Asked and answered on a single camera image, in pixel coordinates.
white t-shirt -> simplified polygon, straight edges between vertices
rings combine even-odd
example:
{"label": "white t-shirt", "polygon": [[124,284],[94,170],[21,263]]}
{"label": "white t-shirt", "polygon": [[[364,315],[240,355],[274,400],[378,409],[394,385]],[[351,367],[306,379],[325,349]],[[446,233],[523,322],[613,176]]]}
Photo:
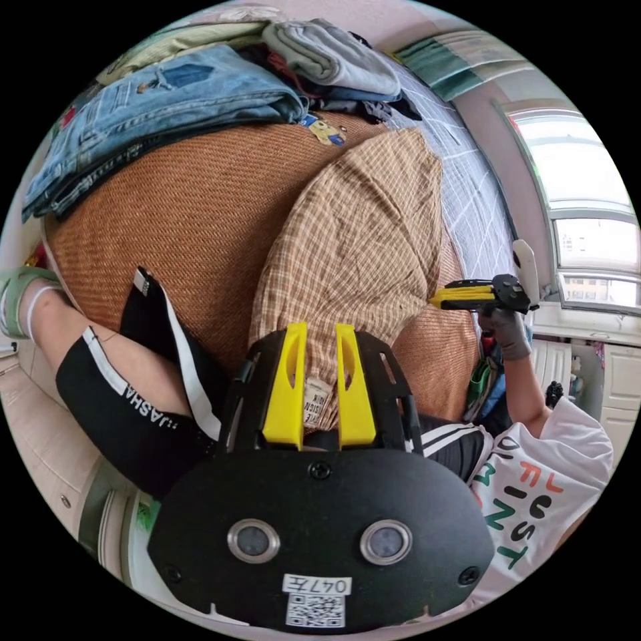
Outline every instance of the white t-shirt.
{"label": "white t-shirt", "polygon": [[563,398],[540,438],[515,423],[486,449],[470,483],[496,552],[470,597],[436,620],[484,605],[540,567],[610,479],[612,443],[597,421]]}

person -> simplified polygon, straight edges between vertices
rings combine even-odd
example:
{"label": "person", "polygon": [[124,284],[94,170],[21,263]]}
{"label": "person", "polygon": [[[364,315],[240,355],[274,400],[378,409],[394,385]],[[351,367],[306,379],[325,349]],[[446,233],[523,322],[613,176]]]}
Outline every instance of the person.
{"label": "person", "polygon": [[[493,436],[421,416],[423,455],[468,484],[495,545],[489,569],[456,610],[492,601],[542,565],[596,503],[613,463],[595,419],[565,397],[546,407],[521,315],[494,310],[479,324],[502,349],[513,425]],[[228,381],[144,269],[134,276],[120,333],[76,310],[54,273],[2,274],[0,329],[35,341],[71,414],[143,491],[162,500],[181,474],[214,455]],[[306,445],[323,448],[314,437]]]}

window frame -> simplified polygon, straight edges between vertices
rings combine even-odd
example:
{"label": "window frame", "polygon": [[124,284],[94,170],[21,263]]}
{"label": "window frame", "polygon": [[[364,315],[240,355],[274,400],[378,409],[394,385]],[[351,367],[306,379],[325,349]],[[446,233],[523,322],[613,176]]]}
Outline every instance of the window frame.
{"label": "window frame", "polygon": [[[500,104],[493,101],[494,108],[503,117],[505,124],[512,132],[513,138],[521,152],[523,158],[526,160],[527,168],[530,176],[534,182],[536,193],[539,203],[544,213],[544,220],[548,238],[550,239],[550,268],[551,273],[554,275],[554,284],[559,294],[562,307],[566,309],[581,309],[589,310],[592,312],[609,312],[614,314],[631,314],[634,316],[641,316],[641,308],[607,304],[598,302],[596,300],[584,299],[583,301],[566,300],[564,297],[562,279],[564,276],[568,278],[584,278],[584,279],[602,279],[602,280],[624,280],[628,282],[635,282],[637,284],[637,305],[641,304],[641,274],[636,274],[632,271],[626,270],[610,270],[605,268],[575,268],[563,267],[560,260],[560,240],[558,237],[556,220],[563,220],[568,218],[600,218],[618,220],[621,222],[638,224],[632,203],[625,205],[616,202],[606,202],[603,200],[589,200],[589,199],[572,199],[567,201],[567,207],[553,207],[546,195],[546,191],[542,181],[535,171],[535,163],[530,152],[530,148],[518,129],[518,122],[516,118],[528,117],[538,120],[539,122],[558,120],[559,117],[570,119],[585,120],[583,115],[576,109],[567,105],[555,104],[554,101],[549,103],[546,101],[525,101],[520,103]],[[543,141],[547,142],[566,142],[566,139],[561,137],[544,138]],[[600,143],[585,139],[585,144]],[[641,231],[637,235],[637,243],[639,243],[639,250],[641,252]]]}

woven bed mat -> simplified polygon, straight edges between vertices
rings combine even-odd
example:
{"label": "woven bed mat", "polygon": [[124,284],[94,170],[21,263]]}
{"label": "woven bed mat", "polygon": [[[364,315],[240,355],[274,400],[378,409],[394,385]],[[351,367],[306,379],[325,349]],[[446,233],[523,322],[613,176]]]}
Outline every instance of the woven bed mat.
{"label": "woven bed mat", "polygon": [[[461,280],[454,245],[443,229],[439,287]],[[469,379],[479,360],[479,341],[468,312],[428,305],[393,345],[419,412],[459,421],[465,411]]]}
{"label": "woven bed mat", "polygon": [[[117,331],[142,265],[234,373],[262,267],[296,199],[346,150],[387,131],[347,114],[323,118],[345,129],[345,146],[322,145],[292,125],[241,126],[155,150],[99,186],[63,224],[47,217],[46,245],[78,309]],[[441,251],[439,286],[462,277],[445,230]],[[428,307],[394,351],[419,410],[459,419],[478,359],[470,316]]]}

screw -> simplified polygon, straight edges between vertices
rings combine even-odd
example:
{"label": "screw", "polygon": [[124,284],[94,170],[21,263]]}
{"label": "screw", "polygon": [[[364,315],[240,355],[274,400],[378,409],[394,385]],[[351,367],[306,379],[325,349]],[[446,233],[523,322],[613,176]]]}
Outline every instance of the screw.
{"label": "screw", "polygon": [[475,583],[479,577],[479,568],[471,567],[463,570],[459,576],[459,583],[462,586],[470,586]]}
{"label": "screw", "polygon": [[180,570],[174,566],[167,566],[165,568],[165,575],[172,583],[180,583],[182,581]]}
{"label": "screw", "polygon": [[332,468],[325,461],[316,461],[309,466],[309,475],[317,481],[325,480],[332,473]]}

